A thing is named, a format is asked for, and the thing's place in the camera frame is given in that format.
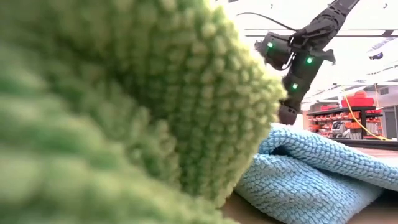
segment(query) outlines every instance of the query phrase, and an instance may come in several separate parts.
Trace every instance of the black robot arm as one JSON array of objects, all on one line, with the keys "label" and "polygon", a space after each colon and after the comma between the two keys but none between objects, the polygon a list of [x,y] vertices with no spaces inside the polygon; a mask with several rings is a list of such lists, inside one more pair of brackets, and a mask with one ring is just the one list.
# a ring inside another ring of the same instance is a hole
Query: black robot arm
[{"label": "black robot arm", "polygon": [[301,102],[324,60],[335,63],[333,50],[323,51],[343,26],[359,0],[334,0],[311,23],[293,35],[269,32],[256,49],[276,70],[289,72],[282,79],[288,97],[281,101],[279,119],[294,124]]}]

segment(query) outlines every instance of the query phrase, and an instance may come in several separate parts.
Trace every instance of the black cable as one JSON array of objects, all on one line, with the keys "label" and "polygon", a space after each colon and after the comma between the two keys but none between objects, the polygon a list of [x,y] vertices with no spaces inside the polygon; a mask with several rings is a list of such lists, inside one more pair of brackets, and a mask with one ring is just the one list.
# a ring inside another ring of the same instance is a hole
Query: black cable
[{"label": "black cable", "polygon": [[237,16],[245,15],[245,14],[260,16],[260,17],[263,17],[263,18],[265,18],[265,19],[268,19],[268,20],[270,20],[270,21],[272,21],[272,22],[275,22],[276,24],[278,24],[278,25],[280,25],[280,26],[282,26],[282,27],[284,27],[284,28],[286,28],[286,29],[288,29],[288,30],[295,31],[295,32],[297,31],[297,29],[293,29],[293,28],[291,28],[291,27],[289,27],[289,26],[287,26],[287,25],[285,25],[285,24],[283,24],[283,23],[281,23],[281,22],[279,22],[279,21],[276,21],[276,20],[273,19],[273,18],[270,18],[270,17],[268,17],[268,16],[265,16],[265,15],[262,15],[262,14],[259,14],[259,13],[255,13],[255,12],[242,12],[242,13],[237,14]]}]

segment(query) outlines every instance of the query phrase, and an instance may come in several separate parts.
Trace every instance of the table surface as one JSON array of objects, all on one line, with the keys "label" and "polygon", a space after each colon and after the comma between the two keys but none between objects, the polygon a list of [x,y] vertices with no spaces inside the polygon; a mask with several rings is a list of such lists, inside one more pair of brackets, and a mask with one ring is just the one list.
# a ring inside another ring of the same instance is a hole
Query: table surface
[{"label": "table surface", "polygon": [[[378,149],[359,149],[361,152],[375,156],[380,160],[398,164],[398,151]],[[348,224],[397,224],[398,223],[398,193],[386,191],[370,206],[355,215]],[[241,224],[282,224],[277,220],[261,213],[237,194],[232,194],[222,208],[226,217],[230,217]]]}]

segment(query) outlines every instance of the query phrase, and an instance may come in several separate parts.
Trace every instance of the green towel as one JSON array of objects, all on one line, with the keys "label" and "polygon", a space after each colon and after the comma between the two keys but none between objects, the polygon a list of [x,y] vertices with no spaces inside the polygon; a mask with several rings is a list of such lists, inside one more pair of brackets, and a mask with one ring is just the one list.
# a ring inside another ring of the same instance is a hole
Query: green towel
[{"label": "green towel", "polygon": [[285,92],[222,7],[0,1],[1,223],[229,223]]}]

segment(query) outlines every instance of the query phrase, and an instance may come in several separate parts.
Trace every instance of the blue microfiber cloth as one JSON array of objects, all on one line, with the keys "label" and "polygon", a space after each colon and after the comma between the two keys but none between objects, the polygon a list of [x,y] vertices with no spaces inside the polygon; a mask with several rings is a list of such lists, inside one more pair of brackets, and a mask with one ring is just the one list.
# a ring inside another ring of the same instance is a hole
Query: blue microfiber cloth
[{"label": "blue microfiber cloth", "polygon": [[398,191],[398,167],[292,126],[273,124],[235,191],[286,224],[344,224]]}]

